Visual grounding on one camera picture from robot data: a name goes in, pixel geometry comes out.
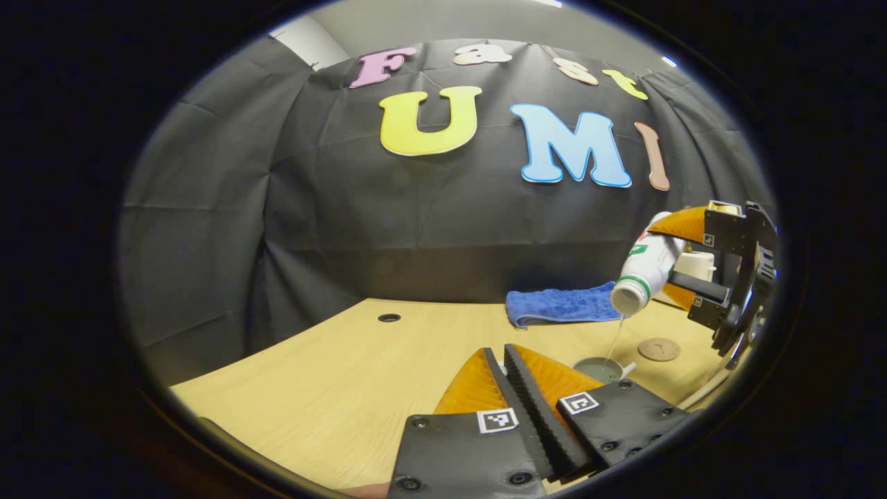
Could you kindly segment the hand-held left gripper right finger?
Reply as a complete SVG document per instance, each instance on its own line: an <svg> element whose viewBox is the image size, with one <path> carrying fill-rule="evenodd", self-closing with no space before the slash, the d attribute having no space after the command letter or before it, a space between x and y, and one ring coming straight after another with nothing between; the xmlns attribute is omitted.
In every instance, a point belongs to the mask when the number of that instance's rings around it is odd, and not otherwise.
<svg viewBox="0 0 887 499"><path fill-rule="evenodd" d="M541 439L552 481L630 460L690 417L631 379L603 383L519 344L504 345L504 365Z"/></svg>

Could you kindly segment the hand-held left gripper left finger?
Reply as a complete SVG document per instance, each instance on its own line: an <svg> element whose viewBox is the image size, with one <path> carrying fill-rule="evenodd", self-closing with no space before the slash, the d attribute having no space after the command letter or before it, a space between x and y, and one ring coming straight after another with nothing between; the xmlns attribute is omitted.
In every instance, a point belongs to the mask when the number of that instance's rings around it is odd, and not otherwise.
<svg viewBox="0 0 887 499"><path fill-rule="evenodd" d="M542 498L550 468L492 350L460 367L430 414L407 418L389 498Z"/></svg>

